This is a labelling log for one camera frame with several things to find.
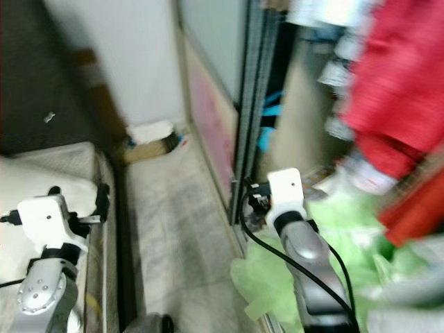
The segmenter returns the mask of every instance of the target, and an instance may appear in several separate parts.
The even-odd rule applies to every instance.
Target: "tiled floor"
[[[191,140],[129,168],[137,307],[182,333],[260,332],[231,282],[236,251],[205,167]]]

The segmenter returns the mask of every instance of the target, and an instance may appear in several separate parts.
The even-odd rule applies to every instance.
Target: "black cable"
[[[0,284],[0,288],[9,287],[9,286],[12,286],[13,284],[19,284],[19,283],[22,283],[24,280],[25,279],[5,282],[5,283]]]
[[[241,208],[239,210],[240,214],[240,221],[242,228],[244,229],[245,233],[256,243],[258,243],[263,248],[267,249],[274,255],[277,255],[279,258],[286,261],[288,264],[292,265],[295,269],[306,275],[311,281],[315,282],[318,286],[320,286],[326,293],[328,293],[335,301],[339,303],[340,306],[344,309],[344,311],[347,313],[347,316],[352,324],[352,326],[356,329],[356,332],[359,332],[359,324],[356,320],[355,313],[352,311],[352,309],[348,306],[348,304],[337,294],[335,293],[329,286],[327,286],[321,279],[319,279],[317,276],[315,276],[312,272],[307,270],[304,266],[298,264],[293,259],[291,259],[289,256],[285,255],[284,253],[280,252],[279,250],[276,250],[274,247],[268,245],[261,239],[257,238],[251,231],[248,229],[246,223],[245,223],[245,216],[244,216],[244,207],[246,199],[248,198],[248,192],[245,193],[242,196],[241,200]]]
[[[342,272],[345,277],[345,283],[347,284],[347,290],[348,290],[348,298],[350,299],[350,307],[353,311],[353,314],[356,315],[356,309],[355,309],[355,297],[353,296],[353,288],[352,288],[352,282],[350,281],[350,276],[348,275],[347,268],[345,267],[344,262],[342,261],[341,256],[337,251],[328,244],[328,247],[330,248],[330,251],[332,251],[333,255],[336,257],[336,260],[338,261],[339,265],[342,268]]]

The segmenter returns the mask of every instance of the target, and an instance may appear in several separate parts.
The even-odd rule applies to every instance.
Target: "white wall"
[[[46,0],[73,49],[92,46],[130,125],[185,121],[169,0]]]

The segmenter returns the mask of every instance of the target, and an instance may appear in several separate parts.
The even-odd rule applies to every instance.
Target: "red cloth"
[[[372,165],[408,174],[444,138],[444,0],[386,0],[343,119]]]
[[[444,169],[400,203],[379,216],[396,246],[408,239],[424,237],[444,222]]]

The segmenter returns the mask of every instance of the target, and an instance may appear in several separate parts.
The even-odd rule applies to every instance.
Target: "robotic arm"
[[[60,188],[46,196],[24,200],[1,222],[22,225],[40,258],[32,259],[17,294],[17,311],[11,332],[66,332],[68,316],[77,300],[76,264],[87,251],[90,225],[103,223],[108,216],[109,187],[100,185],[96,210],[78,218],[70,213]]]
[[[281,239],[287,256],[348,303],[329,262],[330,247],[307,220],[299,171],[272,172],[267,185],[251,185],[249,192],[248,202],[256,212],[267,212],[266,224]],[[294,278],[298,311],[306,332],[357,332],[357,324],[350,324],[350,314],[343,305],[300,269],[288,262],[287,266]]]

